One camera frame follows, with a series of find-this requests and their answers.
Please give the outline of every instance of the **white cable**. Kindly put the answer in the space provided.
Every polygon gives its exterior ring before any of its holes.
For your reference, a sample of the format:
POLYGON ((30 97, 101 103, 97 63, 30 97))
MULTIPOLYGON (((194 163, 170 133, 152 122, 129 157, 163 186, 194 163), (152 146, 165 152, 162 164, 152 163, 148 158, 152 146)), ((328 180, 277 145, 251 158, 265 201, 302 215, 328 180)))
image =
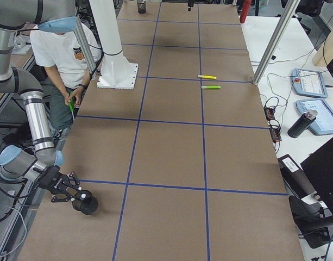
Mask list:
POLYGON ((7 206, 7 205, 5 205, 5 204, 3 204, 3 203, 1 203, 1 202, 0 202, 0 204, 1 204, 1 205, 4 205, 4 206, 7 207, 7 208, 10 208, 10 209, 15 210, 15 211, 18 213, 18 215, 20 216, 21 221, 23 222, 23 225, 24 225, 24 228, 25 228, 25 234, 24 234, 22 240, 20 241, 20 243, 19 243, 19 244, 13 249, 13 250, 9 251, 7 254, 0 254, 0 257, 6 257, 6 256, 8 256, 9 254, 13 253, 15 250, 17 250, 17 248, 20 247, 20 246, 23 244, 23 242, 24 242, 25 239, 26 239, 26 235, 27 235, 27 227, 26 227, 26 224, 25 224, 25 221, 24 221, 23 215, 21 214, 21 212, 20 212, 19 210, 15 209, 15 208, 12 208, 12 207, 10 207, 10 206, 7 206))

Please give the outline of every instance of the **screen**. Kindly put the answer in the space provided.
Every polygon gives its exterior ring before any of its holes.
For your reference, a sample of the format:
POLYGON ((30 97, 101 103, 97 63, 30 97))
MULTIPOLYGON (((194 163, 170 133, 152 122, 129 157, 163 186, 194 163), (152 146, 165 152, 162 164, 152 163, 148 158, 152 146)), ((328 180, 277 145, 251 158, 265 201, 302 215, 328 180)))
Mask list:
POLYGON ((301 167, 333 214, 333 138, 305 159, 301 167))

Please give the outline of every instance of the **green object in hand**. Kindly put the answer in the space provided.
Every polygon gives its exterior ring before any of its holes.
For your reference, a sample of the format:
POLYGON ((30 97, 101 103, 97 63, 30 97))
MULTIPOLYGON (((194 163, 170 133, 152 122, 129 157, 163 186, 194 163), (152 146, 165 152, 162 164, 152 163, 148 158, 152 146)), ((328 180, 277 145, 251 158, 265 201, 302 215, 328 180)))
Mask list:
POLYGON ((71 98, 70 102, 68 103, 68 106, 70 108, 70 111, 72 113, 72 119, 74 120, 74 97, 71 98))
POLYGON ((74 97, 71 98, 71 101, 68 103, 68 106, 70 108, 71 112, 74 112, 74 97))

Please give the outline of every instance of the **yellow marker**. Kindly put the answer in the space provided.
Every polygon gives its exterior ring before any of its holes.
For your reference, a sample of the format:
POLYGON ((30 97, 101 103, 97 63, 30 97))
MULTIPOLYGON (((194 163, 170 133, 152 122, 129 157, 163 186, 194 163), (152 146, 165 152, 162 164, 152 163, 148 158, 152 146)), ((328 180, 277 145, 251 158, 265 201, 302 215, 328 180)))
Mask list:
POLYGON ((217 79, 216 76, 208 76, 208 75, 198 75, 199 78, 204 78, 204 79, 217 79))

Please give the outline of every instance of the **white pillar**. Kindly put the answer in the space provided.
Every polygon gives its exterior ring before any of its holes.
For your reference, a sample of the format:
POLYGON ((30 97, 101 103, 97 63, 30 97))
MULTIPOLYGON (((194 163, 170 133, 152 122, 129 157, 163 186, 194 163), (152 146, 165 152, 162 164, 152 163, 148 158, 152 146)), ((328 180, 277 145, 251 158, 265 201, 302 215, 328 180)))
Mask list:
POLYGON ((100 88, 133 89, 138 64, 131 64, 122 51, 118 23, 112 0, 90 0, 91 10, 104 51, 100 88))

